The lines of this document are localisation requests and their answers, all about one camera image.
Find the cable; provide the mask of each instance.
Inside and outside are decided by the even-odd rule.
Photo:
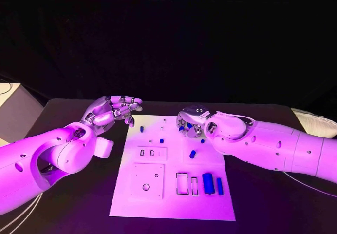
[[[39,194],[37,195],[37,197],[34,198],[34,200],[33,200],[33,202],[30,203],[30,205],[29,205],[29,207],[23,210],[23,212],[18,214],[18,216],[13,219],[13,221],[0,229],[0,232],[11,225],[11,223],[23,216],[23,214],[27,212],[27,210],[30,209],[30,207],[31,207],[31,205],[34,204],[34,202],[36,202],[36,204],[34,204],[34,207],[36,207],[36,205],[37,205],[37,203],[39,203],[39,200],[40,200],[40,197],[42,197],[42,194]]]
[[[315,189],[314,187],[311,187],[309,185],[307,185],[304,182],[298,181],[286,172],[283,172],[283,173],[285,173],[299,184],[305,185],[307,187],[309,187],[311,189],[314,189],[314,190],[317,190],[318,192],[324,193],[325,195],[332,196],[332,197],[337,198],[335,195],[332,195],[332,194],[330,194],[330,193],[327,193],[327,192],[324,192],[324,191]]]
[[[0,80],[3,80],[4,82],[7,82],[7,84],[8,84],[8,86],[10,86],[8,90],[7,90],[4,93],[0,93],[0,94],[6,94],[6,93],[11,90],[13,85],[11,85],[11,83],[10,83],[8,81],[6,81],[4,79],[0,79]]]

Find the blue object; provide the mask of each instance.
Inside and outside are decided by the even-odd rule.
[[[194,155],[196,155],[196,151],[194,151],[194,150],[191,150],[190,158],[194,158]]]
[[[213,177],[210,173],[201,174],[201,180],[203,180],[203,190],[206,194],[213,194],[214,191],[214,183],[213,183]]]
[[[223,183],[222,183],[222,178],[216,179],[216,184],[217,184],[217,192],[219,195],[223,195]]]

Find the robotic hand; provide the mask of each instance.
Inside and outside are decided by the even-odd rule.
[[[129,112],[141,111],[141,103],[134,97],[101,97],[79,122],[0,147],[0,215],[23,205],[65,176],[79,172],[92,155],[109,157],[114,142],[98,135],[116,120],[134,126]],[[39,158],[49,162],[42,171]]]
[[[337,140],[246,116],[210,113],[199,105],[178,112],[177,127],[187,137],[204,134],[223,155],[265,169],[304,173],[337,183]]]

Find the pillow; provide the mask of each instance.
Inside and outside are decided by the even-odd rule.
[[[291,108],[291,110],[308,134],[318,137],[334,138],[337,135],[337,123],[334,121],[322,116],[314,115],[308,111],[295,108]]]

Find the rectangular hole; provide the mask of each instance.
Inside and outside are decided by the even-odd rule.
[[[191,195],[197,196],[197,178],[191,177]]]
[[[177,194],[188,195],[188,175],[177,172]]]

